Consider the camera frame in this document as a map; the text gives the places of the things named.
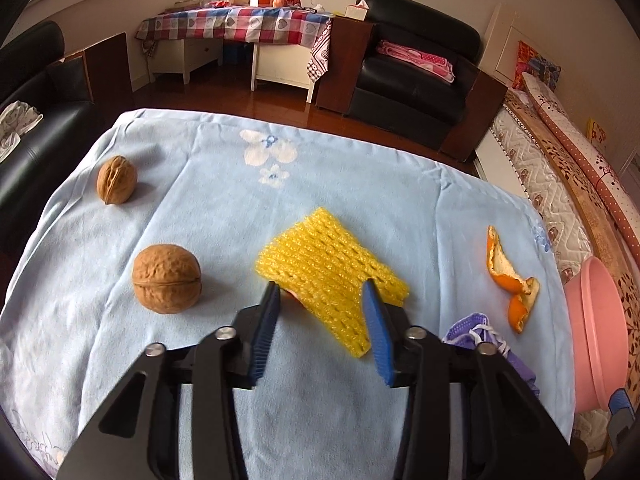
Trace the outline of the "tissue box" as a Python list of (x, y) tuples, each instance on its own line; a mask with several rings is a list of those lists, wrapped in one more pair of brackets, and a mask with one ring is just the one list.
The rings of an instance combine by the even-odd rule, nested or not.
[(366, 0), (360, 0), (356, 4), (346, 6), (344, 15), (356, 21), (364, 21), (367, 17), (369, 6)]

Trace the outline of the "walnut near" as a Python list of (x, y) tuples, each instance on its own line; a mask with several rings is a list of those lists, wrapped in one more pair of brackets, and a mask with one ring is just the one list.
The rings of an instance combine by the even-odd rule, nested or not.
[(188, 310), (202, 293), (198, 259), (175, 244), (155, 244), (139, 252), (134, 258), (131, 281), (140, 304), (158, 314)]

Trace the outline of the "white cloth on sofa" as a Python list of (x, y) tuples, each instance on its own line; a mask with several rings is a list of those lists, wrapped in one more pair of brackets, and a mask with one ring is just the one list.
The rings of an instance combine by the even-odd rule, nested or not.
[(2, 110), (0, 117), (0, 162), (4, 162), (21, 143), (22, 137), (43, 120), (34, 106), (15, 101)]

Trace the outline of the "checkered table cloth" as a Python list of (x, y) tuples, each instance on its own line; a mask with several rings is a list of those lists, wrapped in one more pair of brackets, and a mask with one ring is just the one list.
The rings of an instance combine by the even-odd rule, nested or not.
[(165, 13), (144, 20), (141, 41), (222, 39), (247, 44), (301, 46), (310, 50), (306, 71), (318, 81), (329, 70), (332, 15), (299, 8), (226, 6)]

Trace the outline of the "yellow foam net sleeve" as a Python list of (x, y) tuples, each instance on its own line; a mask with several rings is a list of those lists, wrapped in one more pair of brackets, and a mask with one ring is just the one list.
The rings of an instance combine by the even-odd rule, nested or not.
[(371, 349), (360, 306), (363, 283), (374, 281), (392, 306), (409, 296), (409, 285), (321, 207), (270, 240), (255, 270), (289, 292), (356, 359)]

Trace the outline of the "rolled white red quilt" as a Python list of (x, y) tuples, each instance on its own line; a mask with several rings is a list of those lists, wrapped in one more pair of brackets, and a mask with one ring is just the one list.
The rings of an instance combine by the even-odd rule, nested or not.
[(639, 263), (639, 211), (605, 157), (568, 118), (559, 99), (541, 80), (529, 73), (524, 88), (536, 112), (572, 156), (603, 200), (631, 255)]

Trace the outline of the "walnut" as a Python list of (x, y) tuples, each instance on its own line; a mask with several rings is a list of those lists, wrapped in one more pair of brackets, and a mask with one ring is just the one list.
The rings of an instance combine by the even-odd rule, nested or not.
[(139, 252), (134, 258), (131, 281), (140, 304), (158, 314), (188, 310), (202, 293), (198, 259), (175, 244), (155, 244)]
[(126, 157), (116, 155), (101, 166), (96, 192), (104, 204), (120, 205), (130, 199), (137, 182), (137, 168)]

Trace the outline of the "pink plastic bin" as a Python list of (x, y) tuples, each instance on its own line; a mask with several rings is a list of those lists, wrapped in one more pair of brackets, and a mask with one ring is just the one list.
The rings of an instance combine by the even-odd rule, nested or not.
[(573, 336), (576, 411), (605, 410), (627, 378), (628, 335), (620, 294), (596, 257), (582, 263), (564, 292)]

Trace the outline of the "black leather sofa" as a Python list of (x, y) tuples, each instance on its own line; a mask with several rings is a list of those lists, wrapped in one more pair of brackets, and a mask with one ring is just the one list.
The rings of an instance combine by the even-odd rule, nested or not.
[(55, 189), (115, 119), (134, 107), (123, 32), (72, 54), (52, 21), (1, 48), (1, 106), (42, 115), (1, 163), (1, 250), (22, 249)]

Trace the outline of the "orange peel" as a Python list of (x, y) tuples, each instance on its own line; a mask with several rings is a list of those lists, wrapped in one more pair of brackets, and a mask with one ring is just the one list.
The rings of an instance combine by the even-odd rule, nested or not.
[(499, 234), (494, 226), (487, 228), (486, 266), (496, 285), (508, 292), (511, 297), (508, 305), (508, 322), (512, 330), (521, 334), (533, 311), (540, 283), (536, 278), (522, 278), (506, 258)]

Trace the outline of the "bed with patterned cover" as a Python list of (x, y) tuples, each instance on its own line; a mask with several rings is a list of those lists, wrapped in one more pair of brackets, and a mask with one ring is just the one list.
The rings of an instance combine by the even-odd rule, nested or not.
[(532, 41), (528, 26), (506, 4), (487, 26), (480, 69), (506, 85), (506, 96), (476, 154), (485, 177), (526, 197), (544, 222), (563, 284), (589, 257), (610, 272), (627, 323), (625, 389), (639, 403), (639, 269), (603, 200), (568, 151), (538, 115), (523, 90), (512, 88), (518, 42)]

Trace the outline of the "yellow small cushion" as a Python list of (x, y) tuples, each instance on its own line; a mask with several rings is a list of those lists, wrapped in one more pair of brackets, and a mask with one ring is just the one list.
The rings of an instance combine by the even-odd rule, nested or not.
[(586, 137), (589, 143), (601, 153), (606, 150), (606, 141), (608, 136), (600, 124), (593, 118), (589, 118), (587, 122)]

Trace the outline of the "colourful pillow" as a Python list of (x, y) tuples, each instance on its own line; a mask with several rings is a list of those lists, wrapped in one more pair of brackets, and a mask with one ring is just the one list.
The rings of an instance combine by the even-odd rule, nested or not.
[(512, 88), (515, 90), (524, 89), (525, 73), (533, 75), (541, 80), (551, 91), (558, 86), (562, 67), (555, 62), (544, 58), (536, 49), (526, 44), (525, 41), (518, 42), (518, 56), (516, 57), (514, 79)]

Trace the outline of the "pink folded blanket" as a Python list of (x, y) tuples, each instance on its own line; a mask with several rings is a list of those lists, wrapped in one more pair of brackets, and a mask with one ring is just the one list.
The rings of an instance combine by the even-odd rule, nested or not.
[(401, 46), (400, 44), (393, 44), (386, 40), (382, 40), (378, 44), (378, 53), (416, 66), (420, 70), (445, 81), (447, 84), (454, 82), (454, 66), (442, 56)]

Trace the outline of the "walnut far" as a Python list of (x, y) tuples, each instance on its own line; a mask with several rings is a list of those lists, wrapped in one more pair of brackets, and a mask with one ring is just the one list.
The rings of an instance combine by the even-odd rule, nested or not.
[(126, 157), (116, 155), (101, 166), (96, 192), (104, 204), (120, 205), (130, 199), (137, 182), (137, 168)]

